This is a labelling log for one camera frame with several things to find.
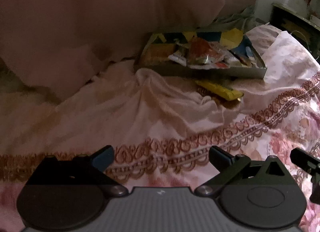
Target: wrinkled fabric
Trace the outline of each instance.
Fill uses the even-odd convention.
[[[0,57],[29,86],[62,101],[145,35],[210,24],[224,0],[0,0]]]
[[[264,80],[231,84],[244,92],[231,109],[202,97],[191,80],[149,69],[134,73],[130,60],[110,66],[58,106],[35,94],[1,93],[0,197],[6,200],[0,209],[12,218],[1,218],[0,228],[23,227],[13,201],[46,154],[67,160],[107,144],[115,149],[115,161],[106,174],[129,189],[194,189],[218,173],[208,163],[209,148],[218,145],[253,160],[277,155],[308,198],[310,177],[289,155],[300,147],[320,157],[320,66],[287,32],[263,28],[268,27],[248,35],[256,49],[259,39],[269,38],[260,50],[268,70]],[[320,208],[308,202],[300,227],[318,231],[319,217]]]

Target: open box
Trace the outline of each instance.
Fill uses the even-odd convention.
[[[201,37],[207,41],[217,41],[217,38],[221,33],[216,32],[196,32],[198,37]],[[170,32],[170,33],[163,33],[165,37],[165,41],[162,41],[162,43],[174,43],[174,41],[179,38],[181,43],[186,42],[186,40],[182,40],[182,33],[181,32]],[[265,73],[267,71],[267,67],[258,54],[258,52],[255,50],[255,48],[252,46],[251,42],[248,41],[248,38],[246,38],[246,41],[244,42],[245,37],[243,38],[241,44],[239,47],[244,43],[245,46],[249,46],[252,50],[252,53],[254,55],[254,58],[257,62],[257,67],[241,67],[241,66],[231,66],[229,68],[211,68],[211,69],[192,69],[188,66],[183,66],[181,64],[178,64],[173,61],[164,61],[158,64],[154,63],[145,63],[142,62],[141,58],[146,54],[148,48],[151,44],[159,44],[159,39],[155,37],[155,34],[153,34],[146,46],[144,47],[142,53],[140,56],[138,56],[134,63],[134,70],[137,71],[140,68],[150,68],[154,70],[155,72],[159,73],[162,76],[179,76],[179,77],[188,77],[188,78],[206,78],[206,79],[215,79],[220,76],[228,76],[228,77],[241,77],[241,78],[258,78],[263,79],[265,76]]]

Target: white cord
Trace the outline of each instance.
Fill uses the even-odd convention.
[[[307,46],[308,46],[308,51],[311,53],[306,36],[304,36],[304,35],[303,35],[300,31],[298,31],[298,30],[294,30],[293,32],[290,33],[290,35],[292,36],[292,33],[294,33],[294,32],[298,32],[298,33],[300,33],[300,34],[304,37],[304,40],[306,41],[306,44],[307,44]]]

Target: ribbed gray surface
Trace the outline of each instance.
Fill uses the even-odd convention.
[[[36,230],[27,228],[25,232]],[[209,198],[188,188],[135,188],[112,199],[104,212],[74,232],[250,232],[226,218]],[[283,232],[301,232],[290,228]]]

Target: bed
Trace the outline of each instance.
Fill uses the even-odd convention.
[[[233,108],[197,92],[179,77],[162,77],[133,60],[109,65],[59,105],[2,76],[0,136],[0,229],[23,228],[15,200],[47,154],[71,159],[110,144],[115,161],[106,174],[133,186],[192,189],[216,175],[208,163],[212,145],[254,160],[277,155],[305,196],[310,177],[289,153],[301,147],[320,157],[320,66],[287,32],[263,25],[247,33],[268,70],[264,80],[235,80],[245,93]],[[300,223],[320,228],[320,206],[308,202]]]

